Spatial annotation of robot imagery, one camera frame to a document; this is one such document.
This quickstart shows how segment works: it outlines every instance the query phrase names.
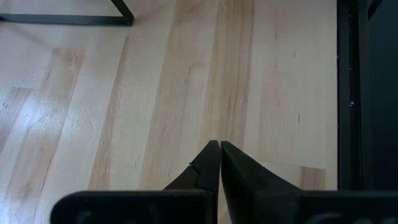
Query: wood grain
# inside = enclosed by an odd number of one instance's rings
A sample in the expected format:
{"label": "wood grain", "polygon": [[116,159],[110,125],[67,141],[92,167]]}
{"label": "wood grain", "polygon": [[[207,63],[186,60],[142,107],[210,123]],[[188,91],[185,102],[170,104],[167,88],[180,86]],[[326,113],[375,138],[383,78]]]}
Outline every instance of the wood grain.
{"label": "wood grain", "polygon": [[21,111],[30,89],[13,88],[0,110],[0,154],[10,135],[11,129]]}
{"label": "wood grain", "polygon": [[256,1],[255,9],[244,148],[336,179],[326,164],[337,160],[335,1]]}
{"label": "wood grain", "polygon": [[[0,223],[48,223],[79,190],[162,189],[210,139],[336,189],[335,0],[125,2],[132,27],[0,24]],[[0,6],[118,14],[102,0]],[[222,185],[218,218],[230,223]]]}
{"label": "wood grain", "polygon": [[147,140],[142,188],[164,188],[196,155],[195,136],[203,108],[216,6],[212,0],[176,2]]}
{"label": "wood grain", "polygon": [[55,49],[39,93],[40,105],[25,133],[5,201],[10,223],[31,222],[83,61],[81,53]]}

